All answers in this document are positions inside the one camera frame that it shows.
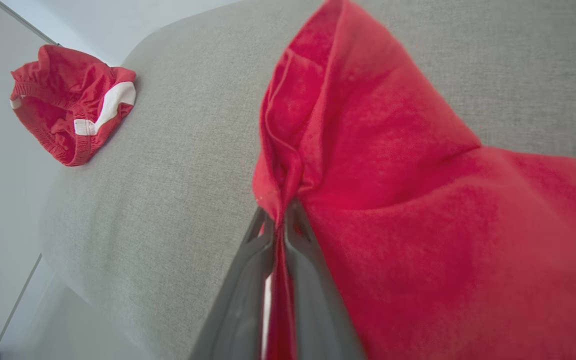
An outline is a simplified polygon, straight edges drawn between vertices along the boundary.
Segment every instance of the red fabric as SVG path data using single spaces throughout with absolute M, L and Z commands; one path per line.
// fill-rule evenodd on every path
M 66 166 L 85 164 L 104 144 L 133 105 L 121 103 L 116 116 L 98 133 L 77 135 L 74 119 L 95 123 L 106 92 L 122 82 L 134 82 L 135 72 L 109 67 L 101 60 L 70 48 L 44 45 L 38 61 L 11 72 L 14 89 L 11 101 L 21 123 L 51 155 Z
M 482 146 L 356 4 L 282 54 L 260 137 L 256 200 L 301 200 L 370 359 L 576 359 L 576 159 Z M 269 358 L 294 359 L 278 246 Z

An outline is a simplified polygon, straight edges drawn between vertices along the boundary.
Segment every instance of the gray fabric surface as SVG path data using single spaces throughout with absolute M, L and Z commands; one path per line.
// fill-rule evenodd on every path
M 576 157 L 576 1 L 362 0 L 485 144 Z M 151 34 L 137 102 L 59 174 L 41 224 L 58 276 L 153 358 L 192 348 L 256 207 L 259 105 L 317 0 L 238 2 Z

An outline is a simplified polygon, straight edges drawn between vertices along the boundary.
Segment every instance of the fabric fold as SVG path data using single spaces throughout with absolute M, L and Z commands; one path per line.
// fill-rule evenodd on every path
M 368 357 L 576 358 L 576 159 L 483 146 L 359 6 L 288 45 L 260 141 L 255 198 L 303 203 Z M 282 235 L 270 359 L 295 358 Z

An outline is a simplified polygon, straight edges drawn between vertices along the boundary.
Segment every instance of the white stripe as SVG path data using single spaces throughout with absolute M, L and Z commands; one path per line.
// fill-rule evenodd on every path
M 16 98 L 15 100 L 10 100 L 10 107 L 12 110 L 17 110 L 21 107 L 21 98 Z
M 135 105 L 135 85 L 131 81 L 119 82 L 108 90 L 103 96 L 103 105 L 101 113 L 96 122 L 87 118 L 76 118 L 74 120 L 75 134 L 84 137 L 96 135 L 102 125 L 114 119 L 117 116 L 119 104 Z

